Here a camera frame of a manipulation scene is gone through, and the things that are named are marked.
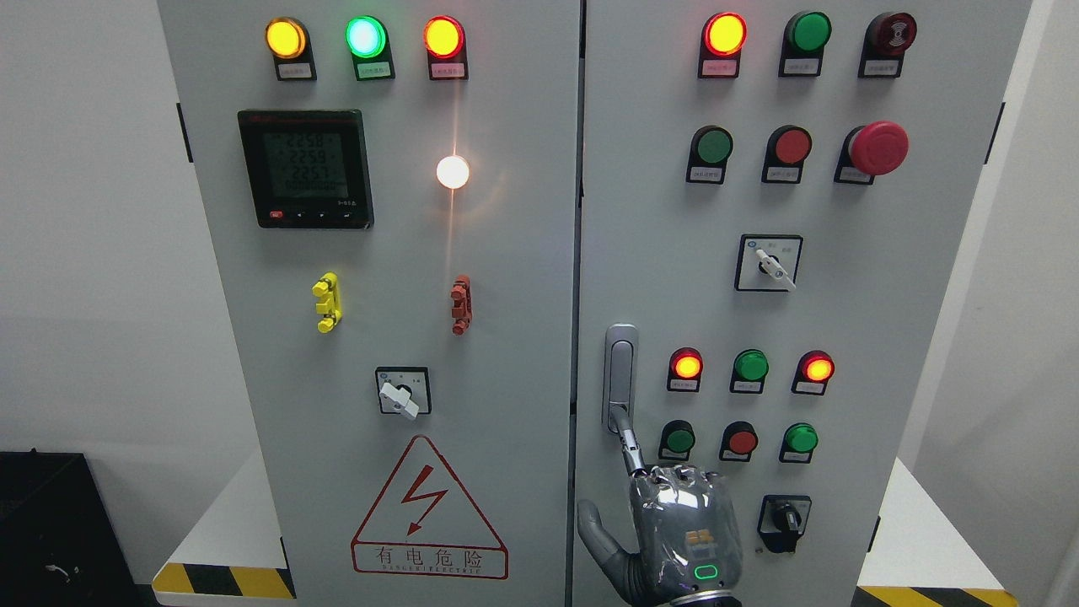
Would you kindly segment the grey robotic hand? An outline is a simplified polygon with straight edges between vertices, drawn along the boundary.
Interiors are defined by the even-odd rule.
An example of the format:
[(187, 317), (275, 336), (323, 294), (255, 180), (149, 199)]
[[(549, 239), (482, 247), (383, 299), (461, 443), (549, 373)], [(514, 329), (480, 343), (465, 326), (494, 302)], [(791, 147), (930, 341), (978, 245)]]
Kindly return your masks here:
[(631, 419), (618, 427), (639, 552), (629, 553), (602, 524), (595, 503), (577, 505), (583, 544), (615, 592), (632, 606), (658, 606), (709, 590), (728, 590), (743, 571), (743, 547), (724, 477), (693, 465), (645, 465)]

